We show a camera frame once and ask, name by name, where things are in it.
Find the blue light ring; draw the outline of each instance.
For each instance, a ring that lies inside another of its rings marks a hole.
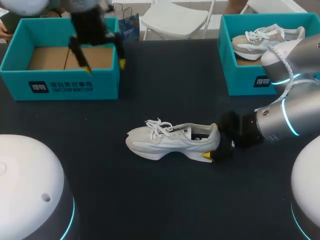
[[[75,211],[76,211],[76,203],[75,203],[75,198],[73,197],[72,199],[73,199],[73,211],[72,211],[72,216],[71,216],[71,219],[70,219],[70,223],[69,223],[67,229],[65,230],[64,234],[60,238],[60,240],[63,240],[66,237],[66,235],[68,234],[68,232],[70,230],[70,227],[71,227],[71,225],[72,225],[72,223],[74,221]]]
[[[294,128],[292,127],[292,125],[288,119],[286,109],[285,109],[285,98],[282,100],[281,107],[282,107],[282,112],[283,112],[283,116],[286,121],[286,124],[288,125],[288,127],[290,128],[291,132],[293,132],[294,135],[299,136],[299,134],[294,130]]]
[[[292,216],[293,216],[293,219],[295,221],[295,224],[298,226],[298,228],[300,229],[300,231],[303,233],[303,235],[308,239],[308,240],[311,240],[310,237],[307,236],[307,234],[305,234],[305,232],[302,230],[302,228],[300,227],[296,217],[295,217],[295,214],[294,214],[294,209],[292,207],[292,203],[291,203],[291,212],[292,212]]]
[[[293,76],[293,78],[296,78],[296,77],[298,77],[298,76],[300,76],[301,74],[299,73],[299,74],[296,74],[296,75],[294,75]],[[290,78],[289,79],[286,79],[286,80],[283,80],[283,81],[278,81],[278,82],[271,82],[271,84],[272,85],[280,85],[280,84],[285,84],[285,83],[287,83],[287,82],[289,82],[290,81]]]

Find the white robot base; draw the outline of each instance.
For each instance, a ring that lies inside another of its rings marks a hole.
[[[26,136],[0,135],[0,239],[78,240],[80,217],[57,156]]]
[[[320,240],[320,136],[298,155],[291,174],[293,220],[302,240]]]

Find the shoe heel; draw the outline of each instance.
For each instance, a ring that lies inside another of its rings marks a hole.
[[[163,156],[168,154],[168,152],[151,154],[151,153],[144,153],[144,152],[135,151],[135,150],[131,149],[130,147],[129,147],[129,149],[140,157],[143,157],[145,159],[155,160],[155,161],[161,159]]]
[[[182,153],[192,160],[196,160],[204,163],[212,163],[212,160],[205,158],[203,156],[204,153],[194,152],[194,151],[183,151]]]

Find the shoelace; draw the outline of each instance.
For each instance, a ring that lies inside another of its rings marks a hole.
[[[268,34],[265,33],[262,29],[264,29],[264,27],[258,28],[255,31],[246,31],[245,32],[246,39],[250,43],[254,43],[257,39],[259,40],[269,39]]]
[[[161,135],[161,133],[163,133],[164,135],[166,135],[167,137],[170,136],[169,132],[171,132],[174,127],[172,126],[172,124],[170,122],[161,122],[161,120],[158,118],[158,121],[154,121],[154,120],[147,120],[145,121],[145,124],[152,129],[151,133],[150,133],[150,139],[154,139],[157,138],[158,136]]]

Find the teal box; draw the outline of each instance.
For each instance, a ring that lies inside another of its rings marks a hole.
[[[272,84],[267,87],[254,87],[257,79],[267,76],[261,65],[240,66],[233,52],[231,39],[244,35],[245,31],[278,24],[285,29],[303,26],[306,36],[320,33],[320,19],[315,13],[280,13],[280,14],[234,14],[221,18],[218,50],[230,96],[272,95],[276,91]]]
[[[118,19],[104,19],[110,32],[118,32]],[[118,98],[120,67],[113,44],[111,68],[27,70],[35,47],[67,47],[75,34],[70,18],[22,19],[0,66],[0,75],[15,101],[110,100]]]

